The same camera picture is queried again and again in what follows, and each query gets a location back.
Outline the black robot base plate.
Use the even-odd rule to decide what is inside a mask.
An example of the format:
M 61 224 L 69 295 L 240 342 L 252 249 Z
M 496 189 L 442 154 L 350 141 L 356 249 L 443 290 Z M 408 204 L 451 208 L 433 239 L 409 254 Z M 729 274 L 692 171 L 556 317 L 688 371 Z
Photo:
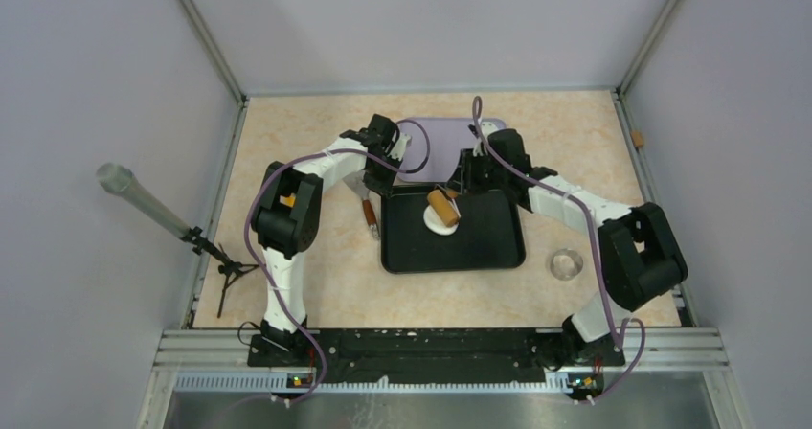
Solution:
M 324 328 L 282 342 L 251 338 L 251 367 L 327 367 L 322 384 L 508 384 L 542 382 L 565 367 L 622 366 L 611 340 L 584 343 L 559 329 Z

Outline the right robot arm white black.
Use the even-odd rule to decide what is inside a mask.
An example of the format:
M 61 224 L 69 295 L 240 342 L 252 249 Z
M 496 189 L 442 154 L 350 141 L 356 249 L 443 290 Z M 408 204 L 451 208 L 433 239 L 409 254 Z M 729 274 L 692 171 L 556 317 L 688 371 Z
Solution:
M 500 191 L 518 207 L 555 219 L 590 242 L 598 290 L 562 324 L 561 349 L 575 364 L 600 350 L 620 349 L 632 315 L 688 276 L 688 266 L 665 211 L 604 199 L 535 167 L 514 129 L 473 124 L 474 147 L 462 150 L 447 185 L 461 194 Z

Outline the wooden dough roller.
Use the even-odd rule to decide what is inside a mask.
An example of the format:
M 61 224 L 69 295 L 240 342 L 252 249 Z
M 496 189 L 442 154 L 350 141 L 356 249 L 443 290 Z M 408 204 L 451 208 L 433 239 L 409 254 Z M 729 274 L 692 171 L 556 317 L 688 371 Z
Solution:
M 434 215 L 435 222 L 441 224 L 445 228 L 455 227 L 460 219 L 459 213 L 454 199 L 449 196 L 444 190 L 435 189 L 427 195 L 429 215 Z

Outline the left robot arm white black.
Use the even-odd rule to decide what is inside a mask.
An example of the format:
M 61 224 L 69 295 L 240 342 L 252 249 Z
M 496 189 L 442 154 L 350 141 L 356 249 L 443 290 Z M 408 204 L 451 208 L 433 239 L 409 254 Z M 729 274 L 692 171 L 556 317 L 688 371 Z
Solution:
M 307 350 L 304 261 L 318 235 L 324 193 L 357 177 L 367 190 L 389 194 L 410 143 L 397 123 L 375 114 L 325 149 L 266 169 L 244 235 L 257 239 L 259 249 L 251 254 L 267 282 L 260 335 L 284 365 L 301 362 Z

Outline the black baking tray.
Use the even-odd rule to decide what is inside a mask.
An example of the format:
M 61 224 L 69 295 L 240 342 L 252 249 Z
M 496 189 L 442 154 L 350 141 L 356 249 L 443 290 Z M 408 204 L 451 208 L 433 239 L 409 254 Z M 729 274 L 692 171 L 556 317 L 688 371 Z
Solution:
M 453 234 L 429 230 L 423 213 L 428 184 L 396 186 L 381 199 L 381 264 L 393 274 L 513 269 L 526 247 L 517 206 L 501 191 L 457 199 L 461 223 Z

